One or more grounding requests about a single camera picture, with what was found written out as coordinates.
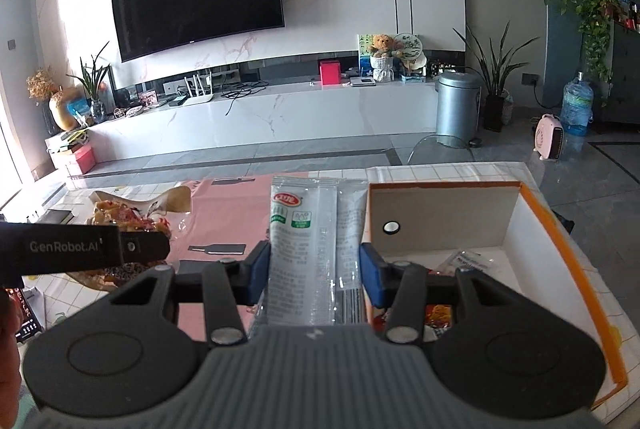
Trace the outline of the person left hand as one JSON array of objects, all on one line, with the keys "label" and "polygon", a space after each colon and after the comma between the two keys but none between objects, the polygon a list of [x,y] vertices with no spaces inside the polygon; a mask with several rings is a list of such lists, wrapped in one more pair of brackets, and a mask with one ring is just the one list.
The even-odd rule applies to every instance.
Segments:
[{"label": "person left hand", "polygon": [[0,423],[12,428],[20,403],[20,353],[15,334],[23,323],[21,308],[1,289],[0,311]]}]

